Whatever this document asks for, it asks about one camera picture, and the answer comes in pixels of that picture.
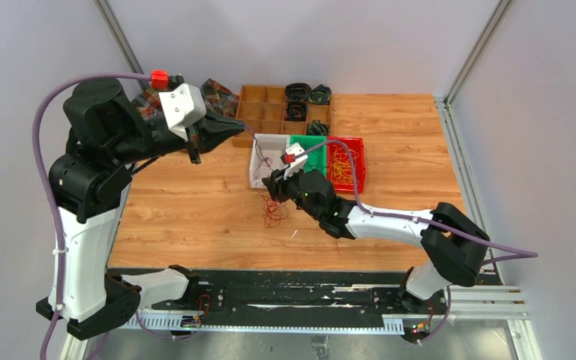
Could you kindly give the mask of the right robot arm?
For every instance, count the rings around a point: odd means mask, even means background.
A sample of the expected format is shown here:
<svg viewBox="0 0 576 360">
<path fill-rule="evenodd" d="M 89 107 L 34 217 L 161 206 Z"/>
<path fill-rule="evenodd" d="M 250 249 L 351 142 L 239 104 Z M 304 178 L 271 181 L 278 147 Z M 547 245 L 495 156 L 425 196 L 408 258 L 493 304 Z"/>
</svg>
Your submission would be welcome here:
<svg viewBox="0 0 576 360">
<path fill-rule="evenodd" d="M 317 170 L 293 175 L 275 170 L 262 183 L 273 200 L 292 201 L 333 238 L 386 239 L 423 249 L 427 261 L 406 273 L 397 292 L 405 311 L 419 312 L 450 285 L 472 287 L 477 282 L 490 239 L 450 203 L 417 211 L 362 205 L 338 196 Z"/>
</svg>

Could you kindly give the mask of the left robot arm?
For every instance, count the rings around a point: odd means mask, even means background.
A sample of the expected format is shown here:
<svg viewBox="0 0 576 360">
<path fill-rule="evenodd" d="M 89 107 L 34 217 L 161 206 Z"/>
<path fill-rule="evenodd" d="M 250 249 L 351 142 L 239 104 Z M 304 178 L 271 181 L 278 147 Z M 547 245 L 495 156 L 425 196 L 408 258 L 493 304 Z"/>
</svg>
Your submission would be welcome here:
<svg viewBox="0 0 576 360">
<path fill-rule="evenodd" d="M 134 176 L 173 152 L 193 164 L 244 123 L 206 109 L 200 90 L 178 76 L 164 80 L 163 114 L 145 120 L 128 100 L 120 75 L 84 76 L 67 83 L 63 110 L 70 123 L 65 153 L 50 168 L 35 160 L 55 223 L 55 271 L 50 294 L 36 311 L 80 340 L 117 329 L 138 310 L 173 302 L 204 314 L 208 296 L 192 271 L 171 265 L 139 275 L 107 271 Z"/>
</svg>

